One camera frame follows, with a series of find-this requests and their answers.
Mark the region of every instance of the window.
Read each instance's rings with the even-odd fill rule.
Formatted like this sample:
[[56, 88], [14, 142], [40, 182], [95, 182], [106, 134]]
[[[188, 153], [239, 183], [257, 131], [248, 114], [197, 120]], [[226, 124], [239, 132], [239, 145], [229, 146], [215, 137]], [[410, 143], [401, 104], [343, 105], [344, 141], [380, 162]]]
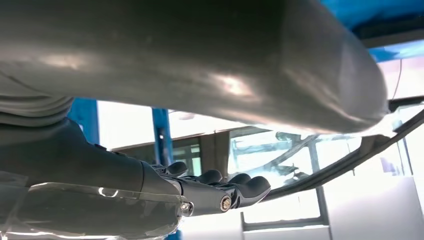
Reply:
[[[279, 160], [299, 141], [307, 144], [291, 157]], [[291, 184], [319, 170], [314, 144], [310, 136], [281, 135], [259, 128], [234, 130], [230, 133], [228, 173], [231, 177], [242, 172], [264, 176], [272, 189]], [[323, 225], [328, 222], [325, 209], [322, 188], [298, 192], [247, 207], [242, 213], [243, 227], [251, 231]]]
[[[408, 114], [403, 114], [405, 119], [399, 122], [398, 117], [393, 128], [406, 122], [422, 108], [415, 109], [413, 113], [404, 110], [408, 111]], [[417, 141], [419, 136], [411, 134], [344, 176], [411, 175], [408, 152], [410, 146], [406, 142], [412, 137], [410, 142], [420, 143]], [[299, 151], [293, 155], [287, 154], [293, 146], [300, 146], [300, 143], [303, 147]], [[229, 145], [230, 177], [238, 173], [247, 173], [251, 177], [264, 176], [272, 189], [276, 189], [306, 178], [337, 162], [357, 150], [361, 145], [361, 138], [349, 135], [300, 136], [251, 127], [231, 131]], [[421, 145], [411, 144], [411, 148], [415, 149], [417, 155], [423, 153]], [[328, 222], [325, 196], [321, 187], [298, 192], [247, 207], [242, 213], [242, 219], [245, 231], [324, 225]]]
[[[149, 164], [156, 162], [155, 144], [153, 142], [112, 149], [132, 158], [145, 161]], [[188, 171], [186, 175], [199, 176], [202, 174], [201, 149], [198, 137], [177, 139], [173, 142], [173, 159], [176, 162], [184, 162]]]
[[186, 175], [199, 176], [202, 174], [199, 144], [175, 147], [173, 149], [173, 159], [176, 162], [184, 162], [187, 165], [188, 171]]

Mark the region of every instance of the glass panel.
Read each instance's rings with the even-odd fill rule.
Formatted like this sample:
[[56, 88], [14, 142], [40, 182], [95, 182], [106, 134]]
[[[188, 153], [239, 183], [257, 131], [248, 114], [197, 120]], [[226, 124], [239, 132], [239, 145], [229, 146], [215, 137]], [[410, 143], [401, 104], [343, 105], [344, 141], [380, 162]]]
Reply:
[[200, 160], [201, 160], [200, 157], [195, 157], [192, 159], [194, 176], [200, 176], [202, 174], [202, 166], [201, 166]]
[[349, 139], [326, 139], [321, 138], [316, 143], [316, 152], [319, 160], [319, 168], [323, 169], [338, 161], [347, 154], [355, 151], [361, 145], [361, 138]]
[[185, 175], [199, 176], [202, 174], [200, 145], [192, 144], [176, 147], [173, 149], [174, 159], [177, 162], [184, 162], [188, 168]]

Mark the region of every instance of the blue metal frame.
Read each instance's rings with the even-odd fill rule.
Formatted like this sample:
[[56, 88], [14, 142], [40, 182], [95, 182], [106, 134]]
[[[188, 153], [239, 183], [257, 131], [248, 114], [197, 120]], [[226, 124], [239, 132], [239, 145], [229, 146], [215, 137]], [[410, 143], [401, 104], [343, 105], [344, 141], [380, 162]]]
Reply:
[[96, 100], [76, 98], [67, 116], [79, 124], [89, 143], [100, 143]]
[[151, 114], [153, 117], [156, 164], [169, 166], [174, 159], [168, 110], [152, 108]]

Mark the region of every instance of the metal bolt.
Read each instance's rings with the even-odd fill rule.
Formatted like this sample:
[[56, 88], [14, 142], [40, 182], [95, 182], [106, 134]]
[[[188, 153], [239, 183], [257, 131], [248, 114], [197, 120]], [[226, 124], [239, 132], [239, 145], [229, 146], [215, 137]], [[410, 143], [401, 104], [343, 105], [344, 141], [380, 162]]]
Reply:
[[229, 196], [224, 196], [221, 200], [221, 210], [223, 212], [226, 212], [230, 209], [231, 207], [231, 199]]
[[188, 204], [188, 203], [183, 203], [182, 205], [181, 205], [181, 209], [182, 210], [188, 210], [190, 208], [190, 204]]

